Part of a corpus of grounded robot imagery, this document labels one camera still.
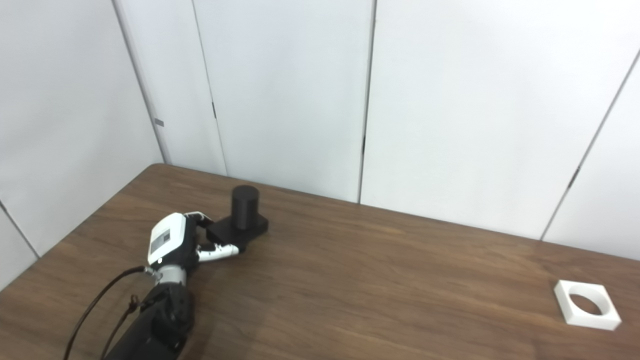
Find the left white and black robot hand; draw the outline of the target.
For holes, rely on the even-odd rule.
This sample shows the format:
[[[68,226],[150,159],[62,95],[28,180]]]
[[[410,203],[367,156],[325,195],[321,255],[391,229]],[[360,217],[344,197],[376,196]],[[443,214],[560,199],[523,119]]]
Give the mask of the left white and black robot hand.
[[[214,221],[202,212],[174,212],[165,216],[151,230],[147,262],[151,269],[175,265],[186,272],[204,262],[240,255],[234,244],[199,244],[197,228],[206,229]]]

